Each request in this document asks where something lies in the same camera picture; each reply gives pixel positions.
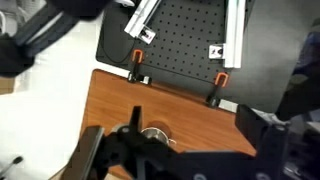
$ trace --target wooden table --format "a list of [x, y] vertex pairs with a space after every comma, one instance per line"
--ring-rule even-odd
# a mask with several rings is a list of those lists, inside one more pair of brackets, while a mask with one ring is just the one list
[[[117, 124], [128, 123], [135, 105], [143, 108], [143, 126], [161, 121], [169, 126], [173, 148], [185, 150], [236, 150], [254, 154], [255, 150], [234, 125], [235, 114], [213, 110], [203, 100], [181, 89], [171, 90], [163, 85], [153, 87], [130, 84], [126, 79], [102, 71], [92, 75], [83, 130], [92, 125], [105, 128], [105, 134]], [[119, 168], [112, 170], [125, 179]]]

